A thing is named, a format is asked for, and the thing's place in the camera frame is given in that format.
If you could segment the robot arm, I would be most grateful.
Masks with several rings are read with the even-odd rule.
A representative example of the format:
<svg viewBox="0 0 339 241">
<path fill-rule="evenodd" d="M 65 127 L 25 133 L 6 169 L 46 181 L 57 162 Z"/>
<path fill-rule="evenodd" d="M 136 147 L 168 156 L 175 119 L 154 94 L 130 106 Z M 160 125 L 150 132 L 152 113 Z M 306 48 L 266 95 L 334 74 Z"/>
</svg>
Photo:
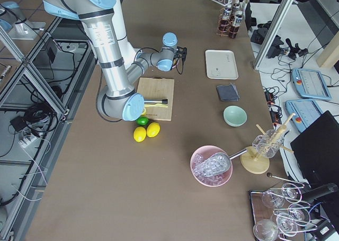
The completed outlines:
<svg viewBox="0 0 339 241">
<path fill-rule="evenodd" d="M 176 35 L 164 34 L 159 52 L 133 54 L 135 60 L 126 67 L 121 50 L 131 45 L 126 38 L 120 0 L 43 0 L 43 3 L 51 15 L 81 21 L 107 83 L 98 94 L 98 112 L 124 121 L 138 119 L 145 101 L 136 93 L 134 83 L 150 66 L 164 72 L 172 69 L 180 49 Z"/>
</svg>

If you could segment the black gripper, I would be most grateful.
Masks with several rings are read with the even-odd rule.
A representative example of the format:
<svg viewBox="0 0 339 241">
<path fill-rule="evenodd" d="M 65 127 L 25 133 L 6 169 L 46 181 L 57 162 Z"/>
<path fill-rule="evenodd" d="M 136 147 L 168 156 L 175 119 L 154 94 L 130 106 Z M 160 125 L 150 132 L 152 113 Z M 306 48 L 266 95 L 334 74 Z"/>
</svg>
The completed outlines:
<svg viewBox="0 0 339 241">
<path fill-rule="evenodd" d="M 173 57 L 172 66 L 177 66 L 179 61 L 181 60 L 182 65 L 184 65 L 187 56 L 187 48 L 186 47 L 176 47 L 175 54 Z"/>
</svg>

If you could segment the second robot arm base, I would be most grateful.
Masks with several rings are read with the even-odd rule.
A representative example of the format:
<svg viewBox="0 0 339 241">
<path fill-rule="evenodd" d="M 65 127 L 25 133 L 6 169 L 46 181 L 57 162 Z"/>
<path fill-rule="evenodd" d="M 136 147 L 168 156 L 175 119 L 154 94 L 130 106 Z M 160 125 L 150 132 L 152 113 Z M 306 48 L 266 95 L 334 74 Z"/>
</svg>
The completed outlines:
<svg viewBox="0 0 339 241">
<path fill-rule="evenodd" d="M 14 1 L 1 3 L 1 27 L 14 40 L 34 40 L 45 22 L 32 22 Z"/>
</svg>

